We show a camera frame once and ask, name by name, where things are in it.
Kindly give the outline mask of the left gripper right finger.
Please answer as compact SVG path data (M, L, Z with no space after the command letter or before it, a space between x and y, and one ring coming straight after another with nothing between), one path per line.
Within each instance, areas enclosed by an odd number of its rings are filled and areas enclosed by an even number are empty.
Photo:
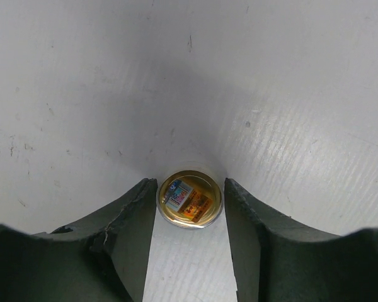
M224 201L238 301L378 301L378 228L317 230L233 179Z

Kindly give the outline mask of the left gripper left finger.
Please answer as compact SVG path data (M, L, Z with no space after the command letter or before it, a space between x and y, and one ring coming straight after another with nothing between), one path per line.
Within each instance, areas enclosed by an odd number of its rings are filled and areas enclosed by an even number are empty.
M0 301L142 301L155 179L50 233L0 224Z

